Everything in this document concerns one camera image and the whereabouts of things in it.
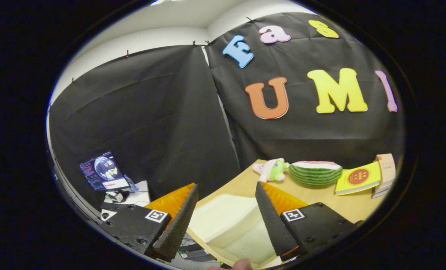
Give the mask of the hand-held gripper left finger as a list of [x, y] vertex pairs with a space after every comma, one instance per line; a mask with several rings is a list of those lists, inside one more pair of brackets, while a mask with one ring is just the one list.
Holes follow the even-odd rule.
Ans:
[[144, 207], [123, 204], [99, 227], [133, 250], [170, 263], [185, 236], [198, 199], [198, 185], [190, 183]]

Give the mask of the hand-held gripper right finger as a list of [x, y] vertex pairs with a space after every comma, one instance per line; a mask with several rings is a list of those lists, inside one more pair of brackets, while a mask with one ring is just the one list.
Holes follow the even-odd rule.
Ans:
[[255, 198], [273, 249], [282, 260], [314, 256], [357, 229], [357, 223], [328, 205], [306, 204], [269, 183], [257, 183]]

